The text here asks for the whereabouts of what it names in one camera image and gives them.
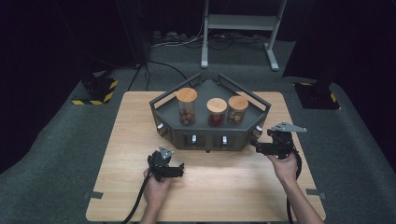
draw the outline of jar lid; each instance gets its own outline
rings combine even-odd
[[[235,95],[228,100],[228,104],[233,109],[244,110],[248,107],[248,100],[240,95]]]
[[[221,113],[227,109],[227,103],[220,98],[210,99],[206,106],[213,113]]]
[[[193,88],[182,88],[178,90],[176,98],[184,103],[190,103],[197,98],[197,91]]]

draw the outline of black cable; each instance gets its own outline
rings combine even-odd
[[[137,72],[134,74],[134,78],[132,78],[131,83],[129,84],[128,90],[129,91],[131,89],[132,83],[134,83],[134,79],[137,77],[137,74],[140,72],[140,69],[142,68],[143,65],[140,65],[139,68],[137,69]]]
[[[200,49],[200,48],[202,47],[202,43],[199,43],[199,45],[198,45],[197,47],[188,46],[189,44],[184,44],[183,46],[186,47],[186,48],[188,48],[188,49]]]
[[[186,76],[185,76],[182,72],[180,72],[180,70],[178,70],[177,68],[175,68],[174,66],[172,66],[172,65],[170,65],[170,64],[154,62],[154,61],[152,61],[151,59],[148,59],[148,61],[151,62],[151,63],[157,63],[157,64],[161,64],[161,65],[164,65],[164,66],[171,67],[171,68],[175,69],[176,71],[178,71],[178,72],[184,77],[184,79],[187,80]]]
[[[301,174],[303,160],[301,159],[301,156],[295,147],[293,147],[293,153],[296,156],[296,160],[297,160],[297,171],[296,171],[296,180],[297,180]],[[291,204],[289,198],[286,198],[286,209],[288,211],[289,224],[293,224],[293,217],[291,216]]]
[[[146,78],[146,88],[145,91],[149,90],[149,78],[151,77],[151,73],[149,72],[149,67],[147,64],[145,64],[146,66],[146,72],[145,72],[145,78]]]
[[[213,47],[210,47],[209,44],[207,44],[207,46],[208,46],[210,49],[213,49],[213,50],[225,50],[225,49],[227,49],[227,48],[229,48],[230,46],[233,45],[233,37],[230,36],[230,35],[228,35],[228,37],[230,37],[231,42],[229,43],[229,45],[227,45],[226,47],[224,47],[224,48],[222,48],[222,49],[215,49],[215,48],[213,48]],[[227,42],[227,41],[224,41],[224,40],[219,41],[217,38],[214,38],[214,39],[217,40],[218,42]]]
[[[213,39],[220,43],[230,43],[234,41],[234,36],[230,35],[230,33],[223,33],[222,35],[213,35]]]
[[[184,41],[188,40],[188,38],[186,36],[176,38],[174,35],[171,35],[170,38],[172,39],[172,41],[179,42],[180,44],[183,43]]]
[[[132,68],[132,69],[136,69],[136,68],[129,67],[129,66],[121,66],[121,65],[114,64],[114,63],[109,63],[109,62],[103,61],[103,60],[101,60],[101,59],[99,59],[99,58],[96,58],[96,57],[92,56],[91,54],[87,53],[85,50],[81,50],[81,52],[82,52],[83,54],[87,55],[88,57],[90,57],[90,58],[96,60],[97,62],[103,63],[103,64],[105,64],[105,65],[110,65],[110,66],[118,67],[118,68]]]
[[[196,37],[194,37],[191,41],[181,42],[181,41],[180,41],[181,39],[177,39],[177,38],[175,38],[174,36],[170,36],[173,40],[176,40],[177,42],[173,42],[173,43],[170,43],[170,44],[166,44],[166,43],[157,43],[156,45],[153,45],[152,48],[153,48],[153,47],[160,47],[160,46],[179,46],[179,45],[186,46],[187,44],[190,44],[190,43],[192,43],[192,42],[198,41],[199,39],[202,38],[202,36],[200,36],[200,34],[201,34],[201,32],[202,32],[202,30],[203,30],[203,28],[204,28],[204,23],[205,23],[205,4],[204,4],[204,10],[203,10],[203,14],[202,14],[201,27],[200,27],[199,32],[198,32],[198,35],[197,35]]]
[[[139,194],[137,195],[137,199],[136,202],[134,203],[134,208],[132,209],[131,213],[128,215],[127,218],[125,218],[125,220],[123,220],[123,222],[121,222],[122,224],[126,224],[128,223],[128,221],[131,219],[131,217],[134,215],[134,212],[137,209],[137,206],[140,203],[140,199],[142,198],[143,192],[145,191],[146,185],[149,182],[149,179],[152,177],[152,175],[149,174],[148,171],[148,175],[146,176],[145,180],[143,181],[142,187],[140,188]]]
[[[233,42],[234,43],[238,43],[238,44],[255,44],[255,43],[264,42],[264,41],[266,41],[268,39],[266,37],[262,37],[262,38],[258,37],[258,38],[254,38],[252,40],[249,40],[248,42],[247,41],[242,41],[245,37],[249,38],[246,35],[233,36]]]
[[[123,28],[124,28],[126,37],[127,37],[127,39],[128,39],[129,48],[131,49],[131,52],[132,52],[132,54],[133,54],[133,56],[134,56],[134,47],[133,47],[133,45],[132,45],[132,43],[131,43],[131,37],[129,36],[129,33],[128,33],[128,31],[127,31],[126,24],[125,24],[125,20],[124,20],[124,18],[122,17],[122,12],[121,12],[121,9],[120,9],[119,1],[116,1],[116,5],[117,5],[117,10],[119,11],[119,14],[120,14],[120,17],[121,17],[121,21],[122,21],[122,25],[123,25]]]

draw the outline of metal stand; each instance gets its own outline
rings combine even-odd
[[[240,16],[240,15],[216,15],[209,14],[209,0],[205,0],[205,20],[204,20],[204,43],[202,45],[201,67],[208,67],[208,29],[233,29],[233,30],[262,30],[272,31],[269,43],[264,44],[268,59],[273,71],[278,71],[276,58],[273,52],[277,30],[282,21],[283,11],[287,0],[282,0],[276,16]]]

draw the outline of yellow and black hazard tape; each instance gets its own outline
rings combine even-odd
[[[312,86],[311,83],[307,83],[307,82],[302,82],[302,83],[300,83],[300,84],[301,84],[301,85],[304,85],[304,86]],[[330,97],[332,98],[332,102],[333,102],[333,103],[336,103],[336,102],[337,102],[337,98],[335,98],[334,93],[330,92]]]
[[[114,80],[108,88],[108,92],[103,99],[72,99],[73,105],[105,105],[113,96],[114,90],[119,82]]]

